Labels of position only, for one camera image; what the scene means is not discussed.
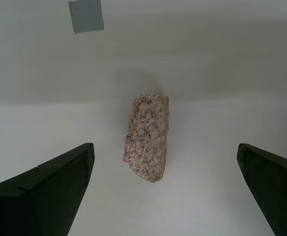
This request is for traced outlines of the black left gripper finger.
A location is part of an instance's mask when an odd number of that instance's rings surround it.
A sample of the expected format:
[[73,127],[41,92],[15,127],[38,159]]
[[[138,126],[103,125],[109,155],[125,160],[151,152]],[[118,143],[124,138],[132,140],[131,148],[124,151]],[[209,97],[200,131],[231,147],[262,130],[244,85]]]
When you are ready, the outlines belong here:
[[240,144],[237,162],[274,234],[287,236],[287,159],[250,144]]
[[0,236],[69,234],[94,165],[85,143],[0,183]]

